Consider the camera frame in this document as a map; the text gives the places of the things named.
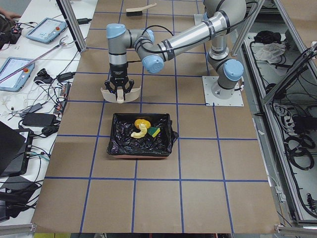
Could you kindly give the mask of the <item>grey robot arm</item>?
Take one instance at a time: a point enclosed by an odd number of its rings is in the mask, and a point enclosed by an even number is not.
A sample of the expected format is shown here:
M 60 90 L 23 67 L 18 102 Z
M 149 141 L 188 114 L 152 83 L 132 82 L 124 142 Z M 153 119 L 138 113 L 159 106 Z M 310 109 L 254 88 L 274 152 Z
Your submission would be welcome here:
M 139 98 L 141 89 L 134 88 L 134 81 L 128 78 L 128 49 L 135 49 L 147 72 L 156 74 L 164 67 L 164 62 L 211 41 L 208 62 L 218 74 L 218 80 L 211 91 L 219 99 L 232 97 L 244 68 L 235 59 L 228 58 L 227 35 L 245 21 L 246 2 L 244 0 L 206 0 L 205 17 L 201 23 L 155 43 L 151 30 L 127 29 L 124 24 L 112 23 L 106 27 L 110 79 L 101 89 L 104 100 L 111 103 L 132 102 Z

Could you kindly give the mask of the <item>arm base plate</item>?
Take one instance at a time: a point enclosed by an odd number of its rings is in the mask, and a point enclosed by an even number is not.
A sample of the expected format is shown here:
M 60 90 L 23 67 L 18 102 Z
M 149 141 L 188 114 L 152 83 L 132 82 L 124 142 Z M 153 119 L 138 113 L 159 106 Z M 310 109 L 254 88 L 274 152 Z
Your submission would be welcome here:
M 218 84 L 218 76 L 203 76 L 203 89 L 206 106 L 243 107 L 242 90 L 239 83 L 234 89 L 223 89 Z
M 194 24 L 198 25 L 200 24 L 202 21 L 207 19 L 207 14 L 194 14 Z

